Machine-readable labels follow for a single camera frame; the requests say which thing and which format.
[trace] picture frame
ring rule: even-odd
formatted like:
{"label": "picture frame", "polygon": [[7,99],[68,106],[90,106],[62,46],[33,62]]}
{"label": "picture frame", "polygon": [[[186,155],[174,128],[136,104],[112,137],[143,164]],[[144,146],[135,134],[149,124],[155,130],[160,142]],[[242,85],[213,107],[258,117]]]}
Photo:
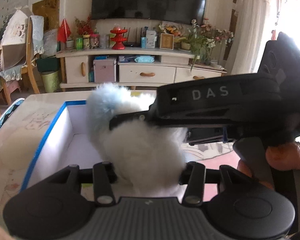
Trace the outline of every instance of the picture frame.
{"label": "picture frame", "polygon": [[160,34],[160,49],[174,49],[174,35],[173,34]]}

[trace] pink storage case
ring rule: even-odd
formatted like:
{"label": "pink storage case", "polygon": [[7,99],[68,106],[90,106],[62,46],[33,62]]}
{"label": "pink storage case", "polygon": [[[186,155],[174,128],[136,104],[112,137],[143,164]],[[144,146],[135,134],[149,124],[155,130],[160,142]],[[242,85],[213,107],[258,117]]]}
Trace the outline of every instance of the pink storage case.
{"label": "pink storage case", "polygon": [[116,67],[117,59],[115,57],[93,60],[94,82],[116,82]]}

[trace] screw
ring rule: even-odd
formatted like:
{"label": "screw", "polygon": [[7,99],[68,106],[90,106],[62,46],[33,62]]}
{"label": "screw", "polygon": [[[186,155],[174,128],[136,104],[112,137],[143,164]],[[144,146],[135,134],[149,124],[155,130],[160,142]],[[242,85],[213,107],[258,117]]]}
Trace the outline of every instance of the screw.
{"label": "screw", "polygon": [[186,197],[185,200],[188,204],[192,204],[192,205],[199,204],[201,201],[201,199],[198,198],[197,196],[188,196]]}
{"label": "screw", "polygon": [[104,205],[107,205],[107,204],[111,204],[112,201],[113,201],[113,198],[110,197],[110,196],[100,196],[97,198],[97,201],[100,203],[100,204],[104,204]]}

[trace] plush toy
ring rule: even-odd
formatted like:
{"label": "plush toy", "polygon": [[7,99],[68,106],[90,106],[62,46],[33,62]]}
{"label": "plush toy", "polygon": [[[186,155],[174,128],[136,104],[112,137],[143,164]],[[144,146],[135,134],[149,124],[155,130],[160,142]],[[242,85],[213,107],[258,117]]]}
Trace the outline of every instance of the plush toy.
{"label": "plush toy", "polygon": [[116,114],[146,111],[154,97],[132,97],[126,88],[104,84],[87,100],[89,137],[104,161],[118,176],[114,196],[183,196],[178,178],[186,166],[181,150],[184,128],[159,128],[142,120],[127,121],[109,130]]}

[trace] hand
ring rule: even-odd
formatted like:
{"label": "hand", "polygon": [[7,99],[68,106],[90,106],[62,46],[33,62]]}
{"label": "hand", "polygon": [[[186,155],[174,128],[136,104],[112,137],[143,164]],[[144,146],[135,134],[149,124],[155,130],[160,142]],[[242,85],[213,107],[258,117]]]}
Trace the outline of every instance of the hand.
{"label": "hand", "polygon": [[[278,147],[268,147],[266,160],[271,167],[279,171],[300,170],[300,143],[293,142]],[[252,176],[250,169],[243,161],[239,161],[238,170],[250,177]],[[261,181],[260,183],[274,188],[268,182]]]}

